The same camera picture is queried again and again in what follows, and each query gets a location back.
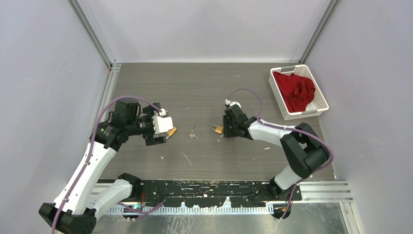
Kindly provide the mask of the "large brass padlock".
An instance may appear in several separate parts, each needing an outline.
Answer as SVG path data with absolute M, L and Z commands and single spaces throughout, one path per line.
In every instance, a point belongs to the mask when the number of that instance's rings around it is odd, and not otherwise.
M 166 138 L 169 138 L 170 136 L 172 136 L 176 131 L 177 131 L 177 127 L 173 126 L 172 129 L 170 129 L 166 132 L 166 134 L 167 134 Z

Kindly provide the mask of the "silver key bunch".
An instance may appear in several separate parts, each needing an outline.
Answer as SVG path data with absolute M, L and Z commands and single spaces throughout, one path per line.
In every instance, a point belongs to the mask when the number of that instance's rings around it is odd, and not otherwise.
M 198 137 L 196 136 L 196 134 L 195 134 L 195 132 L 194 132 L 195 128 L 196 128 L 196 126 L 194 126 L 194 127 L 193 127 L 192 129 L 190 129 L 190 131 L 189 131 L 189 137 L 190 137 L 191 139 L 198 139 Z

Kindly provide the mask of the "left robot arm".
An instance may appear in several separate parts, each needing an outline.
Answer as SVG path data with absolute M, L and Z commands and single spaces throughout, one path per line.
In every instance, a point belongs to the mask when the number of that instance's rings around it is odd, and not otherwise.
M 137 201 L 143 195 L 141 179 L 128 173 L 96 196 L 91 193 L 106 166 L 131 136 L 142 136 L 146 145 L 166 143 L 165 133 L 173 120 L 159 103 L 141 104 L 143 98 L 120 96 L 112 101 L 111 116 L 98 116 L 83 159 L 67 185 L 51 203 L 43 203 L 39 215 L 50 225 L 51 233 L 90 234 L 102 215 L 117 203 Z

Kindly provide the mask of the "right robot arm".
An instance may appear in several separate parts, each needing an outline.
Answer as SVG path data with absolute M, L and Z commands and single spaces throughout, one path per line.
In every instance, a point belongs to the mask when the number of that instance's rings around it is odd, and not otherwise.
M 224 136 L 265 141 L 283 149 L 288 165 L 269 181 L 269 191 L 276 200 L 283 200 L 289 189 L 308 178 L 331 160 L 332 155 L 311 126 L 282 126 L 248 118 L 238 104 L 228 104 L 223 116 Z

